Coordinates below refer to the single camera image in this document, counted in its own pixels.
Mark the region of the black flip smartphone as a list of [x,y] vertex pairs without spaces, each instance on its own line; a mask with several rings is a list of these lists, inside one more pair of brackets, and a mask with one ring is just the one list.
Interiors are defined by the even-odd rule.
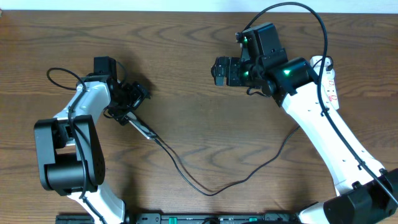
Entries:
[[126,115],[128,121],[148,140],[154,140],[158,135],[145,122],[143,122],[134,113],[128,112]]

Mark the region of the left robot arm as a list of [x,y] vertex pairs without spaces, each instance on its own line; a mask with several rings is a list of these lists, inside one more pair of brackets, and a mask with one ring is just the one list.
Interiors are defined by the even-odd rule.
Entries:
[[66,107],[34,125],[40,183],[87,212],[58,215],[56,223],[132,223],[126,203],[104,180],[106,166],[95,124],[108,113],[120,125],[131,124],[154,140],[158,135],[134,114],[149,92],[137,82],[118,80],[117,62],[111,57],[96,57],[93,72],[77,80]]

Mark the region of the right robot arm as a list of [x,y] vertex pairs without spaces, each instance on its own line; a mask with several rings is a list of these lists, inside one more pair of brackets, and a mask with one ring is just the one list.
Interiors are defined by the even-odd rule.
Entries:
[[397,171],[387,171],[345,124],[320,78],[320,57],[289,60],[276,28],[265,23],[238,34],[239,57],[218,57],[211,74],[218,86],[260,89],[275,100],[311,140],[333,179],[336,197],[297,214],[302,223],[377,223],[397,211]]

